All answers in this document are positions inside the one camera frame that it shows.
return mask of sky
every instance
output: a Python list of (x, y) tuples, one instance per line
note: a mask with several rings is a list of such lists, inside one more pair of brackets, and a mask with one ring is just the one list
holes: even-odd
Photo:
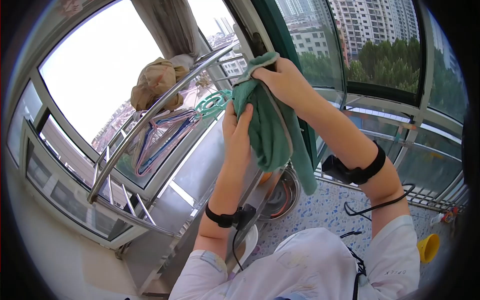
[[(205, 36), (227, 17), (221, 0), (189, 0)], [(120, 1), (77, 28), (52, 52), (40, 73), (63, 115), (88, 142), (130, 98), (140, 71), (162, 53), (130, 0)]]

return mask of tiled floor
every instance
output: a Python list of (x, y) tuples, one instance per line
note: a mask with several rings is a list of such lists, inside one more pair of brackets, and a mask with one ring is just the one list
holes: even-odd
[[(362, 192), (325, 181), (318, 181), (318, 185), (317, 191), (312, 196), (307, 196), (304, 193), (300, 195), (296, 207), (292, 209), (289, 215), (266, 224), (258, 239), (260, 250), (247, 258), (245, 266), (258, 258), (272, 254), (277, 245), (292, 233), (312, 227), (325, 227), (338, 235), (352, 230), (363, 231), (363, 234), (346, 237), (343, 241), (360, 258), (364, 257), (372, 239), (372, 224), (361, 216), (348, 216), (343, 205), (346, 201), (351, 208), (359, 211), (370, 207), (369, 199)], [(437, 212), (411, 205), (410, 213), (419, 240), (424, 239), (431, 233), (437, 233), (440, 236), (438, 254), (432, 262), (420, 266), (420, 286), (422, 286), (438, 274), (437, 271), (443, 266), (443, 262), (448, 256), (450, 227), (448, 224), (437, 224), (433, 228), (429, 227), (430, 218), (435, 216)]]

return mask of green towel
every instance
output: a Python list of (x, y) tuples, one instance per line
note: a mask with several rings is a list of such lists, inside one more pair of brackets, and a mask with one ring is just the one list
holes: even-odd
[(247, 70), (233, 86), (233, 106), (240, 117), (247, 103), (253, 105), (248, 135), (257, 155), (258, 167), (271, 172), (291, 158), (303, 190), (311, 195), (317, 182), (297, 115), (290, 106), (278, 100), (265, 83), (252, 77), (255, 69), (273, 64), (279, 57), (276, 52), (268, 52), (249, 62)]

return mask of black wrist strap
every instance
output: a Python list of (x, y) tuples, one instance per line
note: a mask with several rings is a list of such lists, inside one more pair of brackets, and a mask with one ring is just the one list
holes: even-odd
[(340, 159), (334, 155), (330, 155), (322, 164), (322, 171), (325, 174), (330, 175), (346, 184), (350, 184), (352, 182), (358, 185), (366, 183), (368, 179), (372, 178), (383, 168), (386, 159), (385, 151), (377, 144), (376, 141), (373, 142), (378, 148), (377, 157), (365, 169), (357, 167), (353, 170), (349, 170), (340, 161)]
[(210, 220), (217, 223), (220, 227), (229, 228), (229, 227), (232, 227), (233, 223), (238, 222), (238, 212), (239, 212), (239, 210), (241, 210), (241, 207), (239, 207), (233, 215), (225, 215), (225, 214), (217, 215), (210, 210), (210, 208), (208, 207), (208, 203), (207, 203), (206, 208), (205, 208), (205, 214), (207, 215), (207, 217)]
[(373, 142), (375, 143), (375, 145), (377, 145), (378, 148), (377, 157), (365, 169), (355, 168), (351, 171), (350, 178), (355, 184), (366, 183), (367, 180), (375, 176), (375, 174), (377, 174), (385, 164), (385, 151), (377, 144), (376, 141)]

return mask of white shirt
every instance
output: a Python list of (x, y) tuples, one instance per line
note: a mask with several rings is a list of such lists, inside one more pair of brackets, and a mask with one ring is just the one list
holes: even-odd
[[(410, 216), (399, 216), (372, 240), (359, 299), (397, 299), (418, 287), (420, 255)], [(300, 231), (276, 251), (227, 281), (218, 255), (195, 250), (185, 264), (171, 300), (345, 299), (353, 297), (357, 260), (341, 239), (325, 228)]]

